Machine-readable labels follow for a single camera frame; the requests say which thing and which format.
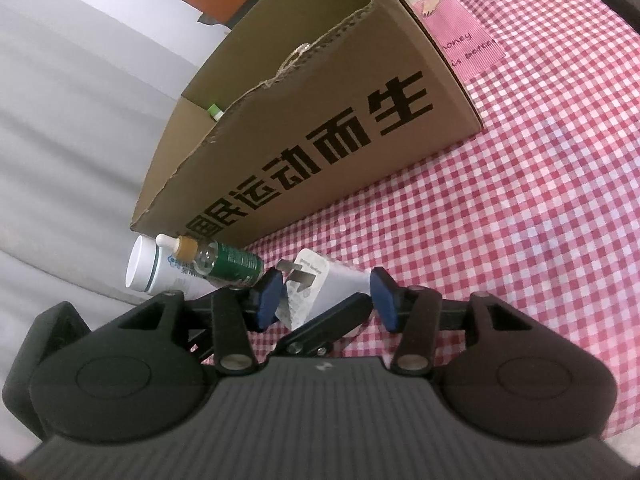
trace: white charger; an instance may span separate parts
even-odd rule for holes
[[[290,330],[301,327],[351,294],[370,295],[370,270],[351,269],[311,249],[302,249],[294,263],[297,269],[315,278],[306,288],[300,287],[298,282],[287,281],[288,301],[279,306],[276,316]],[[347,336],[355,336],[358,330],[352,330]]]

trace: ribbed black surface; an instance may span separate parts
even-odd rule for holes
[[[426,381],[377,358],[272,358],[223,380],[167,434],[111,447],[55,437],[22,466],[34,480],[622,480],[632,470],[597,440],[524,447],[484,436]]]

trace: gray curtain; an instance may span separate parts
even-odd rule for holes
[[[0,0],[0,383],[46,308],[96,328],[140,301],[129,220],[195,70],[78,0]],[[0,454],[36,442],[0,405]]]

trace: metal screw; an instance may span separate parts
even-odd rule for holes
[[[220,359],[220,365],[234,372],[246,370],[252,364],[254,364],[254,361],[244,354],[229,354]]]
[[[429,360],[418,354],[405,354],[398,359],[398,366],[408,372],[417,372],[429,366]]]
[[[295,342],[295,343],[291,343],[289,346],[287,346],[287,352],[289,352],[290,354],[299,354],[300,352],[302,352],[302,343],[299,342]]]

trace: white bottle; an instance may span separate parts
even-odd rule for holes
[[[158,247],[153,238],[145,235],[140,235],[133,245],[125,284],[152,296],[168,290],[181,290],[185,300],[195,300],[219,288],[201,278],[192,264],[180,263],[171,249]]]

